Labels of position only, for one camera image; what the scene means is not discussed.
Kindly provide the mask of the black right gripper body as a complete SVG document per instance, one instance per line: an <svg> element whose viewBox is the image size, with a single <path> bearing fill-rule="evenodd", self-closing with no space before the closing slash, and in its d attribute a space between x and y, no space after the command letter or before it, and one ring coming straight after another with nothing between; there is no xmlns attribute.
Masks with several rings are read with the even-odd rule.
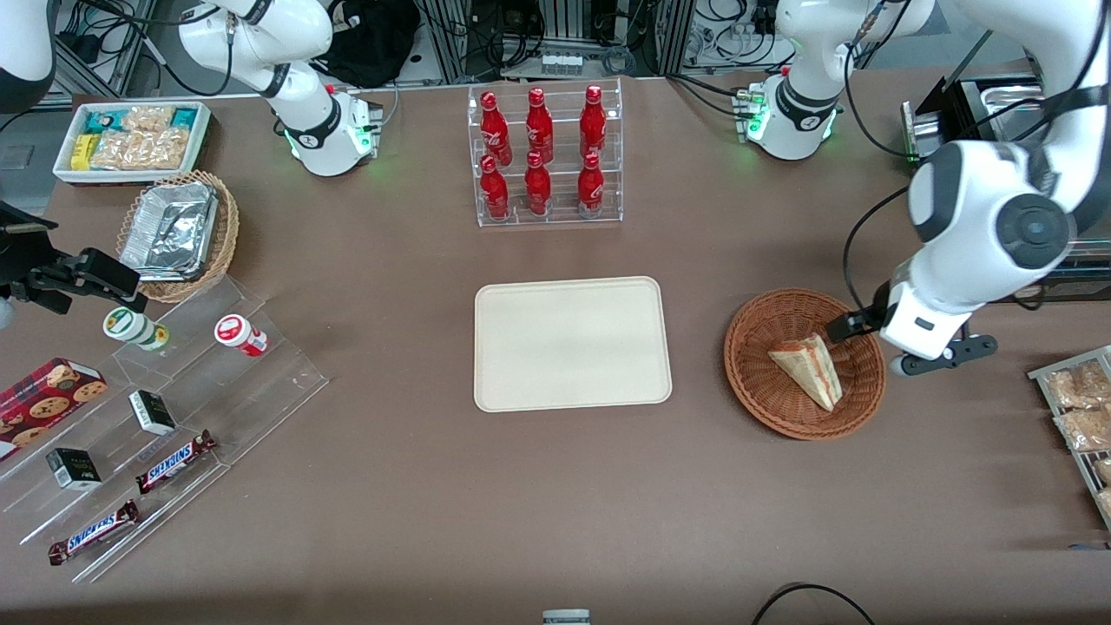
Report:
<svg viewBox="0 0 1111 625"><path fill-rule="evenodd" d="M58 228L54 221L32 216L21 209L1 202L1 298L13 298L12 286L23 281L32 270L54 266L59 260L67 260L51 244L48 232Z"/></svg>

